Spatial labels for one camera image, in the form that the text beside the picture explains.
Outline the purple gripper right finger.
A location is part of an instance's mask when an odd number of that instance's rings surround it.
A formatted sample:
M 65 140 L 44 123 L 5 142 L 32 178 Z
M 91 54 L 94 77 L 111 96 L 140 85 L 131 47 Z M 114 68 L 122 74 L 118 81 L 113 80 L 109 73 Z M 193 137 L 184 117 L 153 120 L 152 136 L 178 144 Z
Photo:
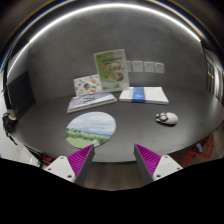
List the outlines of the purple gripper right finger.
M 159 155 L 139 144 L 134 145 L 134 155 L 145 185 L 182 169 L 169 155 Z

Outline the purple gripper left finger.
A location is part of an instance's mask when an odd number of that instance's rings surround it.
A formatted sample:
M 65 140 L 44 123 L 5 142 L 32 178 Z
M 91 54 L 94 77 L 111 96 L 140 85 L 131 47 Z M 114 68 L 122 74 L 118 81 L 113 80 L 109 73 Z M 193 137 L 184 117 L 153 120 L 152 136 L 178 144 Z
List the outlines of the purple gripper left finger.
M 94 146 L 89 145 L 68 157 L 59 156 L 45 171 L 83 187 L 94 155 Z

